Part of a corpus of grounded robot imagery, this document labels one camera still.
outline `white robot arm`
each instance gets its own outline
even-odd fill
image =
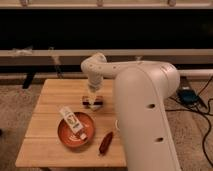
[[[104,77],[115,78],[115,110],[129,171],[180,171],[163,99],[179,86],[176,68],[166,62],[107,63],[97,53],[81,64],[91,91]]]

